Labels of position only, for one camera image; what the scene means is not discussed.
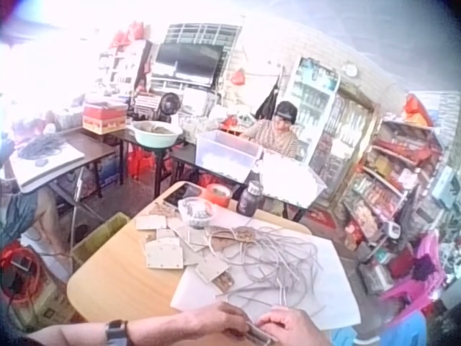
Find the pink plastic chair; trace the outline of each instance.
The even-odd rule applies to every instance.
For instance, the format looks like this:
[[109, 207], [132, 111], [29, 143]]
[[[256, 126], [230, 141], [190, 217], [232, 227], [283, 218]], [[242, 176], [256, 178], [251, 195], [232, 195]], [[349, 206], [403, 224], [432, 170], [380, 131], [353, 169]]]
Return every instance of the pink plastic chair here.
[[436, 231], [427, 234], [421, 240], [418, 251], [416, 252], [416, 258], [421, 258], [425, 254], [431, 257], [431, 261], [436, 268], [436, 271], [430, 274], [426, 281], [417, 281], [408, 277], [380, 296], [381, 301], [399, 298], [401, 296], [407, 296], [410, 301], [410, 304], [395, 316], [389, 325], [395, 325], [413, 311], [421, 311], [428, 306], [431, 303], [429, 296], [444, 282], [445, 272], [442, 269], [439, 259], [439, 236]]

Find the woman's hair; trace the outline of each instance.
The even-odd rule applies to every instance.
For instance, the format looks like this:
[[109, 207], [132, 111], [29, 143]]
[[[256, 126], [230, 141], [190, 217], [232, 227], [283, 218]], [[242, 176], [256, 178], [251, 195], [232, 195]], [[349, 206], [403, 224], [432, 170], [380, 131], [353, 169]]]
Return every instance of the woman's hair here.
[[297, 117], [297, 108], [293, 103], [289, 101], [281, 101], [275, 108], [274, 115], [284, 117], [285, 119], [289, 120], [292, 124], [295, 124]]

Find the window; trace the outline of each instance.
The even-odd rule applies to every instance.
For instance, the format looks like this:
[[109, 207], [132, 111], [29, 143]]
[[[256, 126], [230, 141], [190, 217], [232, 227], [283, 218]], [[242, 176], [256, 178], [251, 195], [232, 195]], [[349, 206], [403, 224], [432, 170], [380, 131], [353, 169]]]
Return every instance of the window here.
[[236, 25], [184, 23], [170, 25], [165, 43], [196, 43], [199, 45], [222, 45], [223, 54], [216, 70], [217, 79], [224, 72], [225, 65], [237, 39], [240, 27]]

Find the blue stool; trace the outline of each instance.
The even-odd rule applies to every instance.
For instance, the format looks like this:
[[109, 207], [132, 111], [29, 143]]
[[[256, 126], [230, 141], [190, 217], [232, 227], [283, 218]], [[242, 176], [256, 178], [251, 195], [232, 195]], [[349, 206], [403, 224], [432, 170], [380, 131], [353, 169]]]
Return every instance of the blue stool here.
[[426, 319], [420, 311], [414, 311], [379, 337], [369, 340], [358, 340], [356, 337], [354, 328], [347, 327], [332, 331], [330, 341], [333, 346], [369, 345], [373, 342], [379, 342], [380, 346], [426, 346]]

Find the electric fan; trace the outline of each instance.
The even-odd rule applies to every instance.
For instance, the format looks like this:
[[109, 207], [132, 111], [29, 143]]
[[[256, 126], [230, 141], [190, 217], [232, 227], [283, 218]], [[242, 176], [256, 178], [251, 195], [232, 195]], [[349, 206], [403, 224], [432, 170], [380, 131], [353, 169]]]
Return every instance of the electric fan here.
[[165, 123], [171, 122], [171, 116], [176, 114], [181, 108], [179, 96], [173, 92], [168, 92], [162, 96], [157, 109], [157, 120]]

